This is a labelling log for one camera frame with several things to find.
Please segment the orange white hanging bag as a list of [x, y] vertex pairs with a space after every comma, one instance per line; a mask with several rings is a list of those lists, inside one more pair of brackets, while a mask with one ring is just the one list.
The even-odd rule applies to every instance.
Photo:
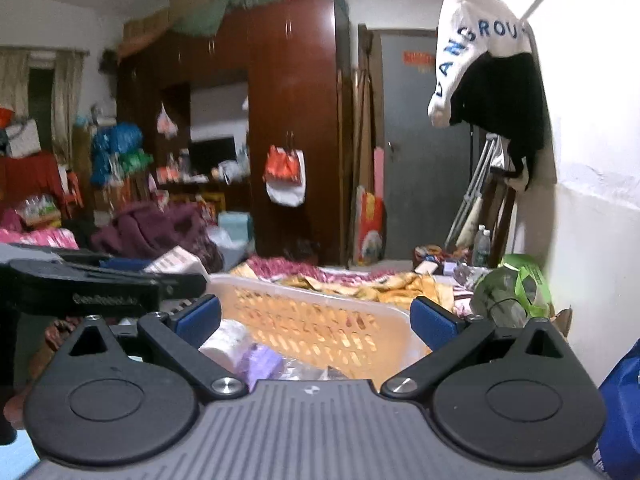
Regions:
[[304, 153], [271, 145], [265, 163], [264, 182], [273, 203], [291, 208], [302, 206], [307, 183]]

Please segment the green white plastic bag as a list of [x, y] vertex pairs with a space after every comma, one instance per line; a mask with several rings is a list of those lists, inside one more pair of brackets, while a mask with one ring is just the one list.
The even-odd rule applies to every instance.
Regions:
[[529, 255], [505, 255], [475, 285], [473, 314], [498, 327], [522, 328], [531, 318], [552, 318], [551, 292], [541, 267]]

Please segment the beige curtain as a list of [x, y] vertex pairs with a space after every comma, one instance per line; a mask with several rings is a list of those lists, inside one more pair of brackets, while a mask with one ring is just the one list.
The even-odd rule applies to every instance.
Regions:
[[41, 151], [68, 166], [79, 110], [85, 52], [1, 49], [1, 154]]

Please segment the white grey striped box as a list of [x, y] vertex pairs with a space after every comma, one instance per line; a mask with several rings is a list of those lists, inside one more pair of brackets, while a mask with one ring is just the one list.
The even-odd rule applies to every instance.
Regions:
[[149, 274], [198, 274], [208, 278], [201, 259], [180, 246], [153, 260], [143, 271]]

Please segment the dark red wooden wardrobe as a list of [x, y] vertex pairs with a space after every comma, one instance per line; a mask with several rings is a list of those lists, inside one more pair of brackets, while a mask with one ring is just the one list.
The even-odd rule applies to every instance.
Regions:
[[[303, 245], [322, 264], [346, 260], [352, 163], [349, 21], [335, 0], [281, 0], [234, 10], [213, 37], [164, 32], [117, 66], [117, 113], [143, 133], [163, 165], [189, 143], [195, 89], [244, 82], [248, 101], [250, 213], [262, 257]], [[306, 164], [296, 208], [268, 197], [269, 149], [295, 148]]]

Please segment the blue plastic bags pile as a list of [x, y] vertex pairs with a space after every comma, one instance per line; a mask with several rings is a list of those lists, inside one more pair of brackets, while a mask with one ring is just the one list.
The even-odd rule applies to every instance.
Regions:
[[131, 122], [96, 130], [91, 141], [92, 173], [90, 182], [104, 188], [110, 182], [145, 170], [153, 157], [142, 148], [142, 131]]

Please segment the purple box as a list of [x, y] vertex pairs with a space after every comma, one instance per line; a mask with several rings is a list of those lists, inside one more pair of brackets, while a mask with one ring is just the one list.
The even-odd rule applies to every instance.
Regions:
[[251, 344], [244, 353], [238, 370], [242, 381], [253, 390], [260, 380], [271, 378], [282, 367], [283, 358], [279, 352], [274, 351], [265, 344]]

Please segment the pink floral blanket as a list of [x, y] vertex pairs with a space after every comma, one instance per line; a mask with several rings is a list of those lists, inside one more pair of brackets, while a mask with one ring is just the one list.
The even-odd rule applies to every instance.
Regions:
[[78, 249], [74, 234], [66, 229], [44, 229], [32, 232], [17, 232], [0, 229], [0, 242], [40, 247]]

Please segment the grey door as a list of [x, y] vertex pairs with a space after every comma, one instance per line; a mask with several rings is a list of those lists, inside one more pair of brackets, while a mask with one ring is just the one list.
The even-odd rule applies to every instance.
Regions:
[[436, 128], [427, 115], [436, 86], [434, 32], [381, 32], [385, 257], [446, 242], [468, 188], [470, 126]]

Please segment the white pink tissue pack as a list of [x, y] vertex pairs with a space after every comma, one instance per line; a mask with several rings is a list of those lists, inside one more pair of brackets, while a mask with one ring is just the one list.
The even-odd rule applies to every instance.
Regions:
[[244, 324], [224, 318], [198, 351], [229, 372], [236, 373], [253, 344], [253, 336]]

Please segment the blue shopping bag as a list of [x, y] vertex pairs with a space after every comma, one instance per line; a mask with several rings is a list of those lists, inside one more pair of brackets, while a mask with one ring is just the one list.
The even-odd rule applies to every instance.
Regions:
[[640, 474], [640, 340], [600, 385], [606, 422], [593, 454], [610, 479], [634, 480]]

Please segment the white plastic laundry basket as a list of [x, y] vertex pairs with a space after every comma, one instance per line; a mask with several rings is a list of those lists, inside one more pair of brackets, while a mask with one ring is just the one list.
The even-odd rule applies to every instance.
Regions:
[[207, 291], [220, 300], [222, 316], [242, 323], [256, 341], [350, 379], [380, 386], [428, 353], [408, 312], [390, 304], [222, 273], [209, 277]]

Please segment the maroon clothes pile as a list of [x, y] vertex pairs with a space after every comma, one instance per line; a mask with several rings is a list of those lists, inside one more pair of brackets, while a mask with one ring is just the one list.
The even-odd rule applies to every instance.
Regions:
[[197, 256], [208, 273], [224, 267], [224, 257], [210, 240], [195, 204], [132, 203], [96, 231], [91, 243], [98, 252], [140, 260], [155, 260], [181, 247]]

